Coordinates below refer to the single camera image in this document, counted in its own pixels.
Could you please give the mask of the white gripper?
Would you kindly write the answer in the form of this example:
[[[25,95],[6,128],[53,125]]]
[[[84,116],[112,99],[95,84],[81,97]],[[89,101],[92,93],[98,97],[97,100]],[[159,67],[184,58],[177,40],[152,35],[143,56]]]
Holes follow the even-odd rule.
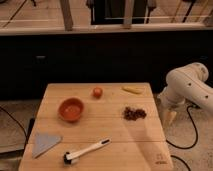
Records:
[[[183,97],[175,92],[172,88],[165,87],[158,95],[162,106],[167,108],[163,111],[163,126],[169,126],[175,119],[177,112],[169,110],[183,104]]]

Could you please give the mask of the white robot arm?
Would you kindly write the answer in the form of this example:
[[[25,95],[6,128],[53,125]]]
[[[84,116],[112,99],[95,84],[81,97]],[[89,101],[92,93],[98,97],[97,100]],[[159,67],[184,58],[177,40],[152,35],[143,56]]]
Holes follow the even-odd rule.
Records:
[[[199,62],[175,68],[167,73],[167,85],[158,95],[163,107],[163,127],[172,123],[177,115],[175,108],[184,104],[185,100],[213,114],[213,88],[205,83],[208,77],[207,67]]]

